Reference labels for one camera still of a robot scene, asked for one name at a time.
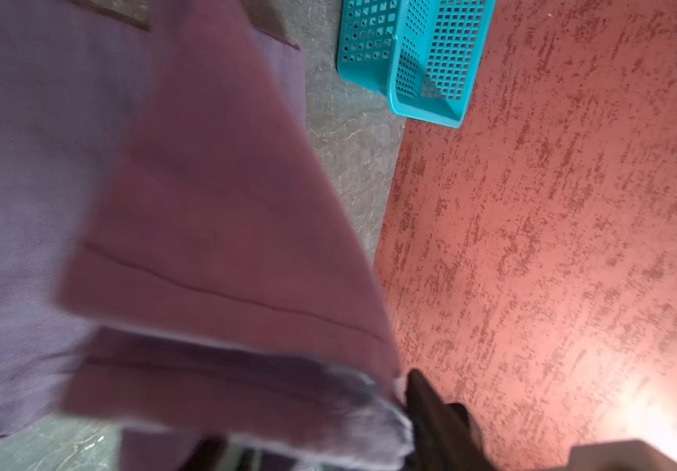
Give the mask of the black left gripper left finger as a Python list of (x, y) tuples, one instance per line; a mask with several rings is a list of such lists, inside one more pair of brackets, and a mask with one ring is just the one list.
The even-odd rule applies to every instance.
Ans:
[(179, 471), (212, 471), (226, 453), (225, 440), (203, 440), (193, 450), (191, 456), (179, 468)]

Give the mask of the purple trousers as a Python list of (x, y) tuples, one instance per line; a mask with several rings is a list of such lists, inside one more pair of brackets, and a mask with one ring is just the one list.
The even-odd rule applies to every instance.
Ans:
[(61, 412), (119, 424), (124, 470), (206, 440), (401, 468), (389, 313), (301, 51), (236, 1), (154, 10), (0, 1), (0, 438)]

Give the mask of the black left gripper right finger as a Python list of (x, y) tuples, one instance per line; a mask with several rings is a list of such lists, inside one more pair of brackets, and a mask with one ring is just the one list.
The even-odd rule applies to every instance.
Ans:
[(459, 402), (446, 403), (418, 369), (407, 375), (406, 412), (414, 451), (406, 470), (493, 470), (479, 424)]

